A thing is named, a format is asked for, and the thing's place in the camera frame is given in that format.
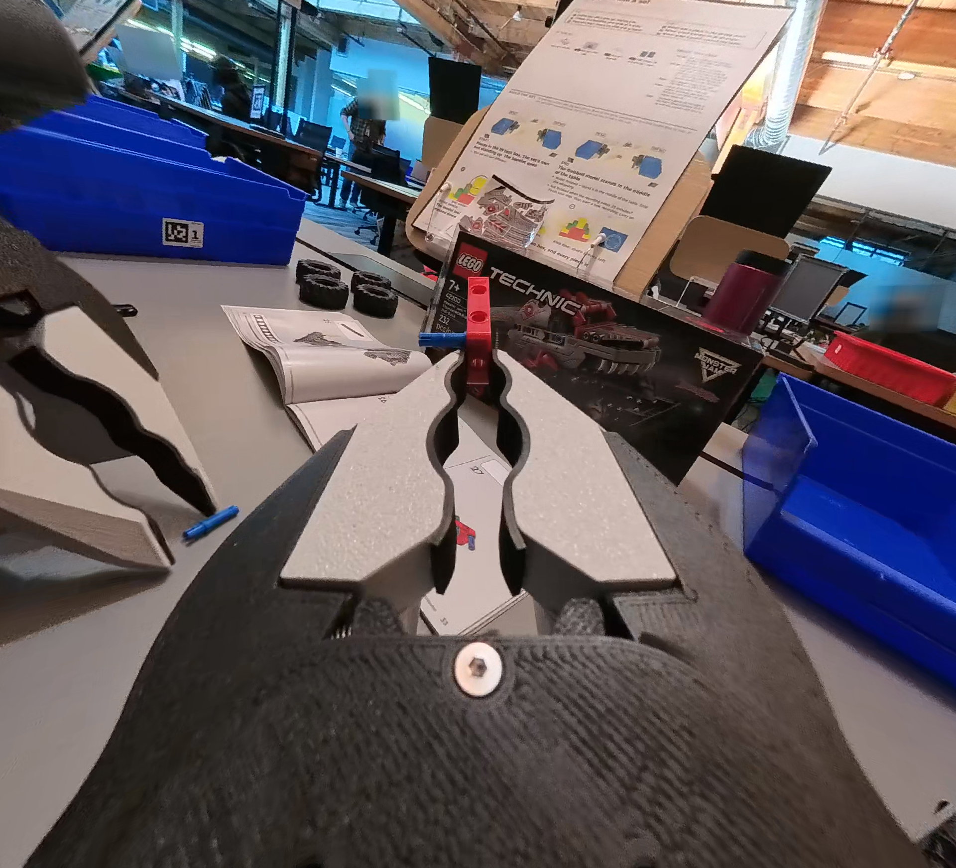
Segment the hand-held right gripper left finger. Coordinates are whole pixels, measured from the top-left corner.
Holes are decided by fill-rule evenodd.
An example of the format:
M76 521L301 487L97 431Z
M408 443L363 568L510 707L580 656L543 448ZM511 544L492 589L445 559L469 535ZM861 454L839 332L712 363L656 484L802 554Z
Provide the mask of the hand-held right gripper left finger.
M449 353L358 423L280 573L284 588L384 599L416 633L424 597L448 587L462 352Z

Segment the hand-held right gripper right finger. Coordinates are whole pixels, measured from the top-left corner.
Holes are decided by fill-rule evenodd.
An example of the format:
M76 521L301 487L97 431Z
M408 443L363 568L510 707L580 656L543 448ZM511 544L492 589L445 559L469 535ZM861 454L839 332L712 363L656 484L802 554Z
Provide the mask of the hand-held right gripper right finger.
M669 592L679 577L616 452L623 441L504 351L492 353L503 484L499 563L513 596L555 616Z

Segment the red angled toy beam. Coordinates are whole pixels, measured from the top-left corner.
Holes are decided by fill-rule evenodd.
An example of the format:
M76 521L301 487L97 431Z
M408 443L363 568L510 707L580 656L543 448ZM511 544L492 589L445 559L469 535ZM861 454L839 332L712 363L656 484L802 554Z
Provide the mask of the red angled toy beam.
M473 276L468 282L465 331L466 383L469 390L482 394L490 385L493 334L489 279Z

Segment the grey desk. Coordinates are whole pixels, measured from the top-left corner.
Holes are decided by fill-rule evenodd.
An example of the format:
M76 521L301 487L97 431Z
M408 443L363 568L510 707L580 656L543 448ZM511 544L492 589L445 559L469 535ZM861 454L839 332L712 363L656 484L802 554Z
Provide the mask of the grey desk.
M223 305L298 308L293 267L66 255L129 321L222 505L255 508L311 452L269 364ZM99 758L162 623L235 523L176 547L166 578L137 580L54 548L2 539L2 866L23 866ZM954 803L954 690L770 583L850 747L917 838Z

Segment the blue plastic bin with label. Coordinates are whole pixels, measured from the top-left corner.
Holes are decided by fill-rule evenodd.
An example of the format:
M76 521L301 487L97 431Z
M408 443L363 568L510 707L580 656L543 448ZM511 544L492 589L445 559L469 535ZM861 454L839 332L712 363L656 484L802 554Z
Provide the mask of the blue plastic bin with label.
M233 158L204 167L69 139L2 151L2 217L57 252L284 266L306 194ZM163 217L201 221L201 250L161 243Z

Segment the open instruction booklet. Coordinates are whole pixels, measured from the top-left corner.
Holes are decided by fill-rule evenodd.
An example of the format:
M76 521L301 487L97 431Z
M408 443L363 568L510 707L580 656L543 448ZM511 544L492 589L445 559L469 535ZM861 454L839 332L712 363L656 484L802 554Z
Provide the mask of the open instruction booklet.
M284 407L313 451L381 410L428 365L421 351L382 343L354 317L223 305L235 333L262 353ZM526 602L499 570L498 516L509 467L483 432L459 418L459 444L445 463L455 490L457 551L443 593L427 594L422 620L434 635L502 635L520 629Z

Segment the black toy set box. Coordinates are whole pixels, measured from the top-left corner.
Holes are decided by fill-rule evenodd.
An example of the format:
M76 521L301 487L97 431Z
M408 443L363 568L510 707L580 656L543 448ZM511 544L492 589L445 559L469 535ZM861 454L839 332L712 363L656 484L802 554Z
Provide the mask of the black toy set box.
M426 329L465 330L468 280L487 277L492 345L680 484L739 408L763 351L749 336L635 301L458 231Z

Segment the maroon drink bottle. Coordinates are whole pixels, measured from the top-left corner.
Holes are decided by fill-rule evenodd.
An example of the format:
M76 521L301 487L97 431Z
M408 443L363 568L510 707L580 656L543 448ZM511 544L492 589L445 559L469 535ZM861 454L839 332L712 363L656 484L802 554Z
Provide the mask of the maroon drink bottle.
M789 268L783 258L749 250L738 253L704 307L702 319L725 331L749 335Z

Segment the wooden sheet stand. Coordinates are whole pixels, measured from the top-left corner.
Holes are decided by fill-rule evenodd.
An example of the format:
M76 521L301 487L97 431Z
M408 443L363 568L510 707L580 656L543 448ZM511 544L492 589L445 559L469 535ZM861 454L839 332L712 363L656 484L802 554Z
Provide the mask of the wooden sheet stand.
M693 218L659 273L660 296L684 302L702 287L710 297L739 253L750 251L786 261L790 244L780 237L707 216Z
M432 231L418 227L416 222L432 197L447 181L451 170L455 168L471 137L481 127L489 110L490 107L479 109L461 126L443 158L431 170L424 190L404 220L404 234L408 242L417 252L427 254L432 259L444 258L448 253L448 246L439 243ZM667 196L636 249L617 272L613 284L607 288L633 298L641 296L651 285L687 224L699 214L711 187L711 164L702 152L698 151Z

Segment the computer monitor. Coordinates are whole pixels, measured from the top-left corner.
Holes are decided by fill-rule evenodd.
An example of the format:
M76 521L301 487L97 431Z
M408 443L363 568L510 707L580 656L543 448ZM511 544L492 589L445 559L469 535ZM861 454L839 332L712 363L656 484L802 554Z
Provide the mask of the computer monitor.
M809 324L846 271L815 256L799 256L771 300L770 311L788 321Z

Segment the clear sticker sheet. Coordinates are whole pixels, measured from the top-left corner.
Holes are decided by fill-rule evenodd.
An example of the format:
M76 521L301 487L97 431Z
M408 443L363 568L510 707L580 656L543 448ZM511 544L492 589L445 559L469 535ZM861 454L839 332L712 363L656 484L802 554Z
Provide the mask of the clear sticker sheet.
M538 237L555 198L522 193L497 175L474 192L454 225L458 234L481 237L497 246L526 253Z

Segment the black office chair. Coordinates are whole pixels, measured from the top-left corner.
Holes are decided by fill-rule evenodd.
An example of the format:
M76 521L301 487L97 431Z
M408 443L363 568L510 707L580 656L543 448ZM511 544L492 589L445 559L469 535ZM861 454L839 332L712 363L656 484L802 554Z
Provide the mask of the black office chair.
M357 160L369 169L370 180L387 182L406 188L403 171L400 169L398 153L382 147L374 147L357 151ZM411 208L411 203L391 196L381 190L371 189L360 184L359 200L361 205L371 215L381 218L381 230L378 233L377 251L389 256L394 244L397 224L404 221Z

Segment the red plastic bin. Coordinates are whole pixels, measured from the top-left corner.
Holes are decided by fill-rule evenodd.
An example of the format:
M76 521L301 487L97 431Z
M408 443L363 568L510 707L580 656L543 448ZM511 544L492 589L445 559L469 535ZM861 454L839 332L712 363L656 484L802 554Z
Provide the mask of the red plastic bin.
M822 360L930 407L944 408L954 396L953 373L851 334L835 334Z

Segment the black sign board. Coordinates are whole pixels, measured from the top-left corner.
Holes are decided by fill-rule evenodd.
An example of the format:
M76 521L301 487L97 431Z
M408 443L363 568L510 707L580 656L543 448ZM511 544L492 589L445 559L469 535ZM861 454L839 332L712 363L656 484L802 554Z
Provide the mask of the black sign board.
M713 180L700 216L783 238L831 171L819 163L735 145Z

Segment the white printed instruction sheet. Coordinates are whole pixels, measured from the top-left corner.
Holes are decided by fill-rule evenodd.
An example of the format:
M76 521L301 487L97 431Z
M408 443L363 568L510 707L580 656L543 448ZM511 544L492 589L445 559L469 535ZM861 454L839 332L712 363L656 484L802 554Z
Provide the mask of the white printed instruction sheet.
M448 197L435 194L416 225L449 253L457 218L497 175L555 198L525 254L613 284L792 13L723 1L574 0L489 106L448 176ZM590 261L589 243L603 230L604 250Z

